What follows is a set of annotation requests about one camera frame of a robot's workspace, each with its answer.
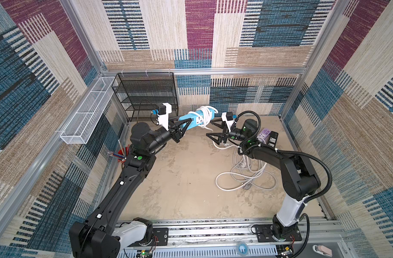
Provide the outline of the teal power strip with cord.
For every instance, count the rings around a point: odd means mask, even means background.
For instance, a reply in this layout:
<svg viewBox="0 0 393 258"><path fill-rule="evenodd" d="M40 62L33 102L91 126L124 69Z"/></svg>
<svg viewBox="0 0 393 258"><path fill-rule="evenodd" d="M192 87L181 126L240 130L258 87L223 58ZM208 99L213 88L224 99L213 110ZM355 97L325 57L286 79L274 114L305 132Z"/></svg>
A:
<svg viewBox="0 0 393 258"><path fill-rule="evenodd" d="M196 111L190 111L188 114L181 116L179 121L191 119L191 123L186 130L201 127L206 130L213 132L213 129L209 128L209 123L214 119L215 114L218 110L212 106L201 106Z"/></svg>

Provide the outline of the black power strip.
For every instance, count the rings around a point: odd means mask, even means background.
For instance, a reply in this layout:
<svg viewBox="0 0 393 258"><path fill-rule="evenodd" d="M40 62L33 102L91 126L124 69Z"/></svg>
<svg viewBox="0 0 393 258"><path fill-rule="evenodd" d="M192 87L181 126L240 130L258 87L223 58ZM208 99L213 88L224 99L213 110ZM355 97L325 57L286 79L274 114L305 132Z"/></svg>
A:
<svg viewBox="0 0 393 258"><path fill-rule="evenodd" d="M278 136L279 136L278 132L271 131L269 134L268 145L275 148L277 145Z"/></svg>

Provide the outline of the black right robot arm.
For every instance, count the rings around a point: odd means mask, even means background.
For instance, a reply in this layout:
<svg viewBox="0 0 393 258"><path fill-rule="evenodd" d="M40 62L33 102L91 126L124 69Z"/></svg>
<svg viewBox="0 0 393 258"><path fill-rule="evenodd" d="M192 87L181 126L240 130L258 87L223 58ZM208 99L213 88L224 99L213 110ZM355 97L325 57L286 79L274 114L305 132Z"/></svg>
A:
<svg viewBox="0 0 393 258"><path fill-rule="evenodd" d="M307 153L276 148L276 137L273 134L268 142L259 139L261 134L260 119L247 119L241 128L237 127L237 119L214 119L213 125L222 129L221 133L208 133L207 137L214 143L233 143L239 141L238 152L247 158L270 164L281 172L282 186L286 193L282 206L273 217L272 224L257 228L259 240L270 238L272 241L287 241L291 238L301 239L298 223L303 217L307 204L324 194L318 192L320 178L312 164L321 161Z"/></svg>

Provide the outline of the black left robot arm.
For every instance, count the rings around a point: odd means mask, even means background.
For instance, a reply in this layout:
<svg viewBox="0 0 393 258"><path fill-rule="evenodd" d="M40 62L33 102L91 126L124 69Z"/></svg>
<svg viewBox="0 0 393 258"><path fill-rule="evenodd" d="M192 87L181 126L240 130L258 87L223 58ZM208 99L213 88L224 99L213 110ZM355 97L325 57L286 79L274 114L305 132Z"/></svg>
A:
<svg viewBox="0 0 393 258"><path fill-rule="evenodd" d="M152 222L135 218L123 227L116 227L122 211L138 186L149 175L156 154L169 140L176 143L184 136L192 119L168 121L168 128L150 129L145 122L132 127L129 153L122 172L98 207L83 222L75 222L69 230L75 258L115 258L132 245L152 242Z"/></svg>

